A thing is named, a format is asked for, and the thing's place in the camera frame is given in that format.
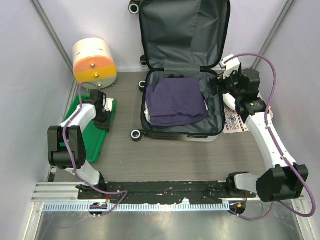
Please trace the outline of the white black space suitcase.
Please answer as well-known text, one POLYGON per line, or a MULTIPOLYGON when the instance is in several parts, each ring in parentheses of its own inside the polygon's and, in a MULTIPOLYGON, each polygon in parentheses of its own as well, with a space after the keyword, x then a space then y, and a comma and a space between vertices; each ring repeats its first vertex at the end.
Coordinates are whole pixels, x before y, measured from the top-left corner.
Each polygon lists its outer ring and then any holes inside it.
POLYGON ((144 53, 140 65, 148 67, 139 90, 166 78, 196 78, 208 106, 208 115, 194 124, 157 127, 141 113, 141 129, 132 130, 135 142, 142 137, 190 142, 213 142, 225 127, 223 96, 212 95, 210 79, 218 74, 230 21, 228 0, 132 0, 128 10, 139 16, 144 53))

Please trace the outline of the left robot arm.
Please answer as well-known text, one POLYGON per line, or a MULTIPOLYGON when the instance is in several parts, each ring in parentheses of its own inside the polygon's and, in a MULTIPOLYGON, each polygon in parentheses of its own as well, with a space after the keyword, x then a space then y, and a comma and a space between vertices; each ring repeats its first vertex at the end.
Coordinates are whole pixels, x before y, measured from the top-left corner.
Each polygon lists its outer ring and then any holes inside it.
POLYGON ((49 164, 78 177, 97 200, 106 195, 107 187, 91 163, 100 156, 116 107, 114 98, 92 90, 89 95, 78 95, 66 119, 47 130, 49 164))

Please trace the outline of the purple garment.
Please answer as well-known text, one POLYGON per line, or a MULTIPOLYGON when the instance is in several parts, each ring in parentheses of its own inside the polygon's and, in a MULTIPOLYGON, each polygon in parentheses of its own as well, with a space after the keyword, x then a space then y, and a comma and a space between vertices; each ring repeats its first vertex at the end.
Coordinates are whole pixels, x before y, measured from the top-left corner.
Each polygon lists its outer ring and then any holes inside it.
POLYGON ((154 127, 176 127, 198 123, 208 116, 208 106, 196 78, 164 78, 146 87, 154 127))

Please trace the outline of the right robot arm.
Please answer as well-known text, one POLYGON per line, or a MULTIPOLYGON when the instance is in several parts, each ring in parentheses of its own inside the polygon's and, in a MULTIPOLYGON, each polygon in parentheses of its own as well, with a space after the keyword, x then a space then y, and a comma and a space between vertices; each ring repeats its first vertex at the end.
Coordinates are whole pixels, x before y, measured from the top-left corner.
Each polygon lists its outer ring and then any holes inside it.
POLYGON ((260 73, 253 69, 233 70, 228 77, 220 74, 210 82, 212 89, 235 99, 235 110, 254 136, 266 168, 261 176, 248 172, 229 174, 226 193, 236 198, 248 191, 264 203, 298 199, 304 189, 299 177, 307 180, 309 171, 304 164, 296 163, 277 134, 267 104, 258 96, 260 73))

